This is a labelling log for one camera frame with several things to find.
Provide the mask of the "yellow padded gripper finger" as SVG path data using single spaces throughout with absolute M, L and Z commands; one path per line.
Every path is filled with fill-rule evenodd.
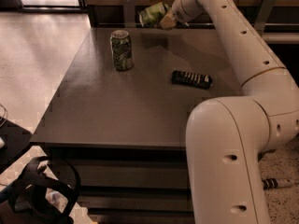
M 160 21 L 160 26 L 164 30 L 172 29 L 177 25 L 175 16 L 171 11 L 168 11 Z

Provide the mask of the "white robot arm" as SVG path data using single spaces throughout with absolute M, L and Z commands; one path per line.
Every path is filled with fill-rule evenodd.
M 175 0 L 179 22 L 206 12 L 243 91 L 189 115 L 186 153 L 196 224 L 270 224 L 258 156 L 298 134 L 299 89 L 234 0 Z

